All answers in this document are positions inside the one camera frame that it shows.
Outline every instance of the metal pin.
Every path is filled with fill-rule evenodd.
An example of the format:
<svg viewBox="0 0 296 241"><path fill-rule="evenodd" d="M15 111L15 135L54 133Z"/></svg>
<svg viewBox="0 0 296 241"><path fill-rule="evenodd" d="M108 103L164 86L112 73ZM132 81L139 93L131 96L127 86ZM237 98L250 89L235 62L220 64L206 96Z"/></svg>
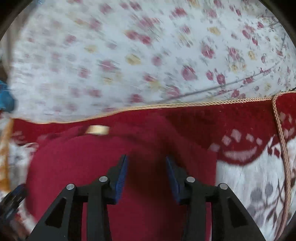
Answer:
<svg viewBox="0 0 296 241"><path fill-rule="evenodd" d="M66 188L67 188L68 190L72 190L74 187L75 187L74 184L68 184Z"/></svg>
<svg viewBox="0 0 296 241"><path fill-rule="evenodd" d="M225 184L225 183L221 183L221 184L219 185L219 187L220 187L221 189L223 189L223 190L226 190L226 189L228 188L227 184Z"/></svg>
<svg viewBox="0 0 296 241"><path fill-rule="evenodd" d="M102 176L99 178L99 181L102 183L106 182L107 180L108 180L108 178L106 176Z"/></svg>
<svg viewBox="0 0 296 241"><path fill-rule="evenodd" d="M193 182L195 182L195 178L194 178L194 177L187 177L186 180L187 180L187 182L189 182L189 183L193 183Z"/></svg>

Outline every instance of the maroon fabric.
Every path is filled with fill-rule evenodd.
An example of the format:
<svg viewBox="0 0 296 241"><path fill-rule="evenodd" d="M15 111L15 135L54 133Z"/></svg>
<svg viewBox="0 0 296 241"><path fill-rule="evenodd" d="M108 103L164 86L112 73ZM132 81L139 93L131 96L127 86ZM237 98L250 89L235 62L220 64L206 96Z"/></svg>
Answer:
<svg viewBox="0 0 296 241"><path fill-rule="evenodd" d="M271 100L126 111L108 117L68 124L34 124L15 119L14 131L21 131L19 141L35 142L41 135L62 132L81 123L110 126L121 122L137 125L152 114L164 116L181 136L204 149L210 148L216 151L219 160L230 164L245 165L254 161L261 155L274 135L274 141L278 142Z"/></svg>
<svg viewBox="0 0 296 241"><path fill-rule="evenodd" d="M127 154L129 167L122 198L118 205L108 207L113 240L181 239L186 209L172 197L165 157L173 156L191 176L214 185L216 153L181 136L163 116L146 115L142 124L125 117L103 122L110 126L106 136L84 134L87 126L77 126L41 141L27 177L26 206L37 220L67 184L89 184ZM85 225L82 231L85 237Z"/></svg>

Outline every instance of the beige tag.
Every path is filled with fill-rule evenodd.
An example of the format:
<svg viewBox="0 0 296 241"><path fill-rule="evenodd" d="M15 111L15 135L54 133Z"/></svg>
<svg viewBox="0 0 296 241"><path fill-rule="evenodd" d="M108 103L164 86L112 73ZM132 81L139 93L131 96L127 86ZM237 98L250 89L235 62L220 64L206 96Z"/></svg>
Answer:
<svg viewBox="0 0 296 241"><path fill-rule="evenodd" d="M99 136L108 135L109 126L101 126L101 125L89 126L85 133L92 134L92 135L99 135Z"/></svg>

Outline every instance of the white floral bedsheet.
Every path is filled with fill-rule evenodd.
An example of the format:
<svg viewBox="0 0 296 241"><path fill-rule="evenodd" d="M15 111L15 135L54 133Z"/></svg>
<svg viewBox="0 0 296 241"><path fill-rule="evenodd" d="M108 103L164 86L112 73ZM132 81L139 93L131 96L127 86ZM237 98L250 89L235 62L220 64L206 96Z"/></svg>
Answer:
<svg viewBox="0 0 296 241"><path fill-rule="evenodd" d="M295 47L257 0L45 1L13 56L15 116L34 121L295 87Z"/></svg>

